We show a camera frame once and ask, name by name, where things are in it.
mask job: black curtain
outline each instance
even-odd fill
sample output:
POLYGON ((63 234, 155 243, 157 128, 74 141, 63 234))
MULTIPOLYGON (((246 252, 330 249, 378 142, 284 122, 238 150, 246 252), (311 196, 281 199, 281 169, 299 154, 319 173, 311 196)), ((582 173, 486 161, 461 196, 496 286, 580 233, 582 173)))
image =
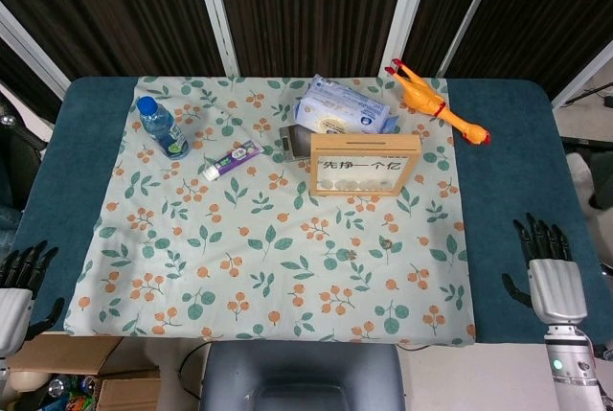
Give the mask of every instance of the black curtain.
POLYGON ((434 77, 472 0, 420 0, 402 61, 434 77))
POLYGON ((70 80, 223 75, 204 0, 2 2, 70 80))
POLYGON ((223 0, 244 76, 375 76, 397 0, 223 0))
POLYGON ((61 100, 3 41, 0 41, 0 81, 38 116, 56 121, 61 100))
POLYGON ((450 78, 534 80, 553 98, 613 39, 613 0, 483 0, 450 78))

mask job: robotic hand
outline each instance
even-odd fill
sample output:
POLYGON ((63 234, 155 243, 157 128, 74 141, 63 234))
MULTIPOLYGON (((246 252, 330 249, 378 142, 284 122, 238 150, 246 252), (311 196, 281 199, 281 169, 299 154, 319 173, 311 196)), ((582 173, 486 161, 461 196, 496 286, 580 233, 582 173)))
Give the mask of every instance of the robotic hand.
POLYGON ((45 320, 29 325, 45 271, 57 254, 57 248, 43 254, 46 246, 42 241, 23 253, 13 251, 0 262, 0 396, 9 378, 7 358, 19 351, 24 341, 51 328, 64 307, 64 299, 56 299, 45 320))
POLYGON ((472 145, 489 144, 489 132, 481 126, 469 124, 456 116, 445 104, 443 98, 430 88, 425 80, 411 71, 400 59, 392 60, 397 69, 386 67, 385 71, 404 88, 404 101, 409 107, 423 114, 443 119, 455 126, 472 145), (402 71, 408 78, 399 74, 402 71))
POLYGON ((613 411, 613 402, 596 378, 590 339, 577 328, 587 316, 577 263, 568 240, 556 226, 527 214, 530 232, 515 220, 528 269, 530 294, 520 291, 509 274, 505 289, 515 301, 532 308, 548 325, 545 345, 560 411, 613 411))

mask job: water bottle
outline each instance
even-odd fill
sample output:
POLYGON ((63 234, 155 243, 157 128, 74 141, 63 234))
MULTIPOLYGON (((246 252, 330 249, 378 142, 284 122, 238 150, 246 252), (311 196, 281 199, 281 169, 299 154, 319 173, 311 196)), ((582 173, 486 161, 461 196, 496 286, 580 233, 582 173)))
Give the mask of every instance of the water bottle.
POLYGON ((184 157, 190 146, 167 109, 152 97, 143 97, 136 105, 141 111, 143 128, 162 148, 166 156, 169 159, 184 157))

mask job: floral tablecloth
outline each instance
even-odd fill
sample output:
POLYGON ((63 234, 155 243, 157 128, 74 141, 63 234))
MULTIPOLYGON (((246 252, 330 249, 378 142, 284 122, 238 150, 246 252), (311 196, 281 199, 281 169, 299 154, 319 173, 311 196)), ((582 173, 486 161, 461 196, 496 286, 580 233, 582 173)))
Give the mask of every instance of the floral tablecloth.
MULTIPOLYGON (((71 334, 405 342, 474 340, 451 128, 407 112, 381 78, 342 83, 388 103, 422 158, 398 198, 315 197, 279 127, 308 79, 140 78, 65 321, 71 334), (171 161, 144 132, 150 95, 191 142, 171 161), (208 182, 210 164, 264 148, 208 182)), ((447 99, 444 80, 431 80, 447 99)))

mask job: purple toothpaste tube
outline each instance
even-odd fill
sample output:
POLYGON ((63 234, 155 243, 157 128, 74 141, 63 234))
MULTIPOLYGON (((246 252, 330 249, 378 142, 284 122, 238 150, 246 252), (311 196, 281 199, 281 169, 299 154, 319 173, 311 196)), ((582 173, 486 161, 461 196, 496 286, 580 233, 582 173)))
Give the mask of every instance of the purple toothpaste tube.
POLYGON ((217 160, 211 167, 204 171, 204 177, 209 181, 215 181, 222 174, 235 169, 243 162, 255 157, 261 152, 261 146, 249 140, 242 146, 234 149, 229 154, 217 160))

